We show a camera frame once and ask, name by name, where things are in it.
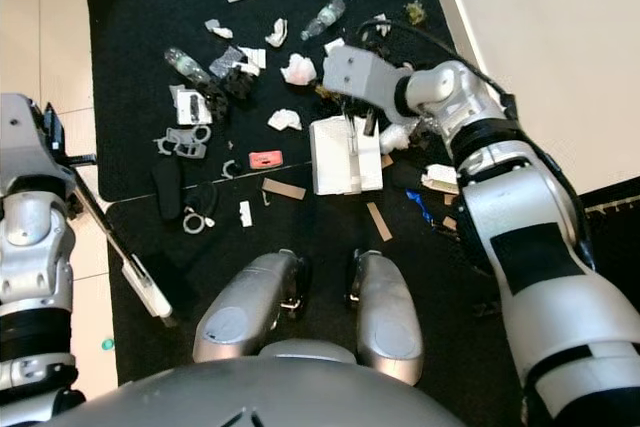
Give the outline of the white dustpan with metal handle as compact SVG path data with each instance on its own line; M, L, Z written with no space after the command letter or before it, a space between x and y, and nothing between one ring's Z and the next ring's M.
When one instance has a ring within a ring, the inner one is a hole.
M383 189L378 131L366 119L338 115L308 125L317 195L353 195Z

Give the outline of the silver left robot leg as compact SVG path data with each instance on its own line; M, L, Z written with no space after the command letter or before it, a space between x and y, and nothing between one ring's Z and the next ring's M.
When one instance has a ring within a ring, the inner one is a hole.
M280 316L305 309L312 271L292 250L253 259L210 304L198 322L193 362L247 357L264 348Z

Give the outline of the pink red card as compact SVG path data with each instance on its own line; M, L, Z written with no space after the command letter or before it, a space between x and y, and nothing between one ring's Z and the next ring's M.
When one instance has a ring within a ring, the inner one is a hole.
M284 156L280 151L261 151L248 153L248 163L252 170L266 170L284 165Z

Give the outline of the silver foil wrapper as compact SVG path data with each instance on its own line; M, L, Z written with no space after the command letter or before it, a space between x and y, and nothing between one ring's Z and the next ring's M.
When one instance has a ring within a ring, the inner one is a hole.
M242 62L244 53L238 47L230 46L225 49L223 55L219 58L215 58L209 65L209 71L215 78L225 78L228 72L233 69L237 69L239 63Z

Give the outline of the blue plastic scrap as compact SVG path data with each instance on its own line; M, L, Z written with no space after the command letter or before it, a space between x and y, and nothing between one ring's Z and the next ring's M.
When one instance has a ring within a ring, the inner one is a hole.
M425 199L422 198L422 195L419 193L419 191L406 189L404 190L404 194L406 194L407 197L410 198L412 202L420 208L421 215L425 218L426 221L433 221L433 215L431 215L430 209L426 207Z

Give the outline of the yellow dried plant scrap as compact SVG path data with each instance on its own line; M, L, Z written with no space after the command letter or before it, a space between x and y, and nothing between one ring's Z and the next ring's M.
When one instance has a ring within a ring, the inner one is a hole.
M426 12L421 1L413 1L404 5L404 16L410 21L411 25L417 26L425 23L428 12Z

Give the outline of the silver robot leg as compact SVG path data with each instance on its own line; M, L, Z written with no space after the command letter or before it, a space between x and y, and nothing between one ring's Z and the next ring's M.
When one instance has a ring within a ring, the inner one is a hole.
M264 348L280 316L305 309L312 271L292 250L253 259L210 304L198 322L193 362L247 357Z
M358 250L348 298L357 311L358 362L416 385L425 362L424 337L397 264L379 250Z

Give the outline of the white broom with metal handle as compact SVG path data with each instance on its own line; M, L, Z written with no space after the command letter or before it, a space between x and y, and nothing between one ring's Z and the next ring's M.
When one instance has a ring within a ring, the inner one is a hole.
M95 199L92 191L87 188L86 184L82 183L79 177L76 181L76 194L78 198L81 198L84 211L86 211L87 215L100 227L102 235L105 236L106 243L108 243L109 247L114 250L115 254L120 258L120 261L122 261L120 272L122 272L125 281L132 287L134 294L137 295L143 307L146 308L146 311L150 313L152 317L159 319L166 327L175 326L174 319L172 318L172 303L166 299L160 286L156 284L154 277L152 277L151 273L147 271L147 268L143 266L137 254L125 248L125 245L120 241L118 235L116 235L114 227L110 225L108 217L106 217L104 211L102 211L102 207Z

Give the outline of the black shoe insole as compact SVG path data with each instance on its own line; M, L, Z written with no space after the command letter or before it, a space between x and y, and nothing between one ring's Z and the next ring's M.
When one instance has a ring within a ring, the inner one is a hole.
M183 172L178 159L173 156L160 157L152 167L151 175L161 220L178 220L184 207Z

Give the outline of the grey plastic bracket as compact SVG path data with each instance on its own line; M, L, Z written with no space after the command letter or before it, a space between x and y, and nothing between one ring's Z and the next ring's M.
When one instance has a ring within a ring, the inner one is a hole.
M206 156L207 140L211 138L209 125L169 127L166 135L154 140L160 156L202 159Z

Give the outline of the white printed carton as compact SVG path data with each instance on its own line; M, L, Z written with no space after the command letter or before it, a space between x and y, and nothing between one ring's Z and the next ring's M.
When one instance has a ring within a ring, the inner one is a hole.
M458 174L453 167L447 165L429 165L420 177L426 189L442 191L445 194L460 194Z

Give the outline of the crushed clear plastic bottle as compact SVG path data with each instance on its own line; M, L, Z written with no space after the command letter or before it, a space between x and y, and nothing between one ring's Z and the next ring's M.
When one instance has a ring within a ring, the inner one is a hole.
M165 49L164 58L192 87L205 88L215 84L215 79L210 72L207 72L195 58L187 55L182 49L174 47Z

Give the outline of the black tangled bundle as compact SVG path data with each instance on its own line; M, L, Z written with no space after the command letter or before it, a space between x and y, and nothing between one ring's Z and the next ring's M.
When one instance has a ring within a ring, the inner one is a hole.
M256 75L241 69L232 69L224 78L214 78L207 81L204 93L210 102L212 113L215 116L227 115L232 101L247 101L255 84Z

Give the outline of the brown crumpled wrapper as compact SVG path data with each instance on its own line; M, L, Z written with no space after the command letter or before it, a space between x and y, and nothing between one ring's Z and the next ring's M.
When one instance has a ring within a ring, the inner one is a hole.
M325 102L340 103L344 99L343 94L335 93L333 90L326 89L324 85L320 84L316 85L314 92L316 95L319 95L321 99L324 99Z

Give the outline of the large crumpled white tissue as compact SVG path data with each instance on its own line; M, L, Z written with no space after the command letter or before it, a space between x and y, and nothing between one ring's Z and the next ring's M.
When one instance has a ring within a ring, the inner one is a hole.
M283 67L282 78L287 84L296 85L296 87L307 87L314 83L317 78L317 70L314 61L311 58L300 55L300 53L291 53L288 58L288 65Z

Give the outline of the silver right robot leg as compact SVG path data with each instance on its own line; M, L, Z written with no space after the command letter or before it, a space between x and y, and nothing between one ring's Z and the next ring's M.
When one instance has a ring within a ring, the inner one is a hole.
M397 264L379 250L358 250L348 298L357 311L358 362L416 385L425 362L424 337Z

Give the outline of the white packet with black print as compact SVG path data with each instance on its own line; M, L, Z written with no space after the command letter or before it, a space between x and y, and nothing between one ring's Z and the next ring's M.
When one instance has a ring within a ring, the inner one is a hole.
M195 89L170 87L172 92L175 122L180 126L212 124L212 113L204 94Z

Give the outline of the grey robot torso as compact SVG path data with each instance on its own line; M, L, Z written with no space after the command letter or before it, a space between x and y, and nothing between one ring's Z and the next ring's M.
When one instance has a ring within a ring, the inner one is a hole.
M120 386L38 427L465 427L375 369L296 357L188 364Z

